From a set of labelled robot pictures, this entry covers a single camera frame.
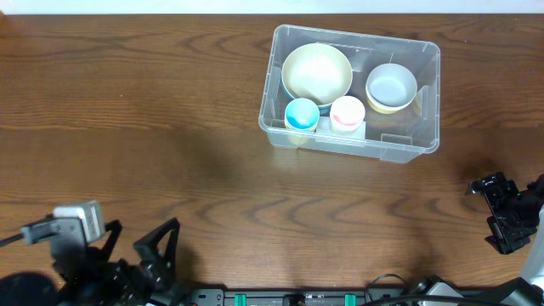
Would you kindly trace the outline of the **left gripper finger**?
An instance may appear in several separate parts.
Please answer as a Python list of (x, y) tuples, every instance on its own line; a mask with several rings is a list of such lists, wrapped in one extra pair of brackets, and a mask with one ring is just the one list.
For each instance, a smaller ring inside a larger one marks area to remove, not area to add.
[(141, 265), (154, 281), (173, 281), (180, 223), (171, 218), (133, 243)]
[(105, 233), (109, 236), (105, 244), (97, 252), (97, 260), (99, 262), (107, 263), (109, 261), (121, 232), (122, 225), (118, 219), (105, 225)]

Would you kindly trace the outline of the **pink cup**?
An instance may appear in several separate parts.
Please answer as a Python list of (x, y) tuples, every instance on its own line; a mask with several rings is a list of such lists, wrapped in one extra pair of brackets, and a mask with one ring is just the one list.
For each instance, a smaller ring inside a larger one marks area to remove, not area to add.
[(343, 96), (331, 104), (331, 126), (340, 132), (352, 132), (357, 129), (366, 116), (364, 104), (353, 96)]

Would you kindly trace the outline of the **dark blue large bowl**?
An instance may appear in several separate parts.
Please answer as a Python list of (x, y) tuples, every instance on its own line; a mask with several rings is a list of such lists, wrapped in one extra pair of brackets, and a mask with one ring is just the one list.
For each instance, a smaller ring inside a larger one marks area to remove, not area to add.
[(288, 90), (285, 86), (282, 85), (282, 88), (283, 88), (283, 91), (284, 91), (284, 93), (286, 94), (286, 96), (288, 97), (289, 100), (294, 100), (294, 99), (296, 99), (296, 98), (289, 92), (289, 90)]

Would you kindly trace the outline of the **yellow small bowl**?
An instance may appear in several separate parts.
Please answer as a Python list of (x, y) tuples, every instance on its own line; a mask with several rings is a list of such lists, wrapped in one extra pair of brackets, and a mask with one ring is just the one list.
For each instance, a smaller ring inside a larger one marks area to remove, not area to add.
[(395, 107), (383, 105), (379, 103), (377, 100), (375, 100), (371, 95), (368, 95), (366, 99), (367, 99), (367, 102), (369, 103), (369, 106), (374, 111), (377, 111), (378, 113), (381, 113), (381, 114), (393, 114), (397, 111), (403, 110), (406, 107), (406, 105), (395, 106)]

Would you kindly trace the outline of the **yellow cup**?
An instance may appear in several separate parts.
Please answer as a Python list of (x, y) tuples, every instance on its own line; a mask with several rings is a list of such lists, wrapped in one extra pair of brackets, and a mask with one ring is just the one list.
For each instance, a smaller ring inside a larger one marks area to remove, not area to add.
[(286, 129), (291, 129), (291, 130), (299, 131), (299, 132), (308, 132), (308, 133), (314, 133), (318, 125), (317, 124), (318, 122), (317, 122), (311, 127), (298, 127), (298, 126), (292, 125), (289, 121), (284, 121), (284, 123), (285, 123)]
[(309, 131), (295, 131), (287, 135), (287, 139), (290, 144), (300, 147), (307, 144), (312, 139), (312, 132)]

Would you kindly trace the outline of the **blue cup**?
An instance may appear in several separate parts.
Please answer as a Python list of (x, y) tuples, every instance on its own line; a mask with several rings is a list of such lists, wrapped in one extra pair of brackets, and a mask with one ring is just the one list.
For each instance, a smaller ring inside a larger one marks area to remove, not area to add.
[(289, 121), (298, 127), (311, 127), (320, 119), (320, 110), (317, 104), (305, 98), (292, 100), (287, 106), (284, 121)]

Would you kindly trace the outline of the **grey small bowl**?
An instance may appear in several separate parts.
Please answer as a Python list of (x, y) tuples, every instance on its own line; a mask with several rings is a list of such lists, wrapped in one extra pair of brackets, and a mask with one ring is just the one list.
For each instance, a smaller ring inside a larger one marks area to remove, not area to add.
[(369, 87), (375, 99), (384, 105), (401, 106), (417, 95), (417, 80), (410, 70), (395, 63), (374, 68), (365, 87)]

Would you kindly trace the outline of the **white small bowl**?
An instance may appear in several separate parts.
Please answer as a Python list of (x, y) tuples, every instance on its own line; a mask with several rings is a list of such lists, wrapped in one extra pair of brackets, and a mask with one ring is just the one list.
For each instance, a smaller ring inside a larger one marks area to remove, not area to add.
[(377, 99), (375, 99), (373, 97), (373, 95), (371, 94), (371, 91), (370, 91), (370, 88), (369, 87), (366, 87), (365, 88), (365, 94), (366, 94), (366, 100), (367, 102), (369, 103), (369, 106), (379, 112), (379, 113), (382, 113), (382, 114), (392, 114), (392, 113), (395, 113), (397, 111), (401, 111), (403, 110), (404, 108), (408, 107), (409, 105), (411, 105), (413, 102), (417, 101), (418, 100), (418, 97), (417, 95), (415, 95), (409, 102), (407, 102), (406, 104), (404, 105), (401, 105), (401, 106), (388, 106), (388, 105), (384, 105), (382, 104), (381, 102), (379, 102)]

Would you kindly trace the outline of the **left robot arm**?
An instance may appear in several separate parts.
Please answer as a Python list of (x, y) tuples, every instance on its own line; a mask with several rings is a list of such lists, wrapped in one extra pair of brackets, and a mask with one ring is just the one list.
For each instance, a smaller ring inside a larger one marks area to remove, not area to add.
[(54, 270), (64, 280), (56, 288), (45, 275), (21, 272), (2, 278), (3, 305), (176, 305), (183, 293), (174, 290), (175, 255), (179, 236), (175, 218), (133, 245), (141, 262), (110, 260), (122, 231), (119, 221), (108, 224), (90, 218), (45, 219), (21, 227), (2, 246), (23, 240), (47, 242)]

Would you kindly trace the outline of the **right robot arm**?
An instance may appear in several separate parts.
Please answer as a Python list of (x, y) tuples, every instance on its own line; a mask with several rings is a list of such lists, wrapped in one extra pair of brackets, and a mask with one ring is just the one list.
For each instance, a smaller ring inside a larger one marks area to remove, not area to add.
[(409, 305), (542, 305), (543, 304), (543, 177), (524, 188), (502, 173), (474, 180), (470, 194), (483, 197), (490, 211), (485, 241), (501, 255), (530, 247), (522, 269), (496, 286), (466, 290), (437, 275), (407, 292), (417, 296)]

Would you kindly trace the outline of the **pale green cup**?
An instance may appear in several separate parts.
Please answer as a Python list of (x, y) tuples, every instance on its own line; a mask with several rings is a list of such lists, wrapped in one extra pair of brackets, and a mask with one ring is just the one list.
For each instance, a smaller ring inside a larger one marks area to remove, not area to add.
[(339, 135), (342, 137), (358, 138), (360, 136), (360, 130), (358, 128), (356, 128), (355, 130), (350, 130), (350, 131), (338, 130), (336, 128), (333, 128), (332, 131), (336, 135)]

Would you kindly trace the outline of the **beige large bowl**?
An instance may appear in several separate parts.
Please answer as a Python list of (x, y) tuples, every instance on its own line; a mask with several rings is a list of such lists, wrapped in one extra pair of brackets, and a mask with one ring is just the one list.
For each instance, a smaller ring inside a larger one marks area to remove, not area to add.
[(353, 81), (352, 65), (338, 48), (309, 43), (286, 57), (281, 80), (295, 98), (310, 99), (325, 109), (349, 91)]

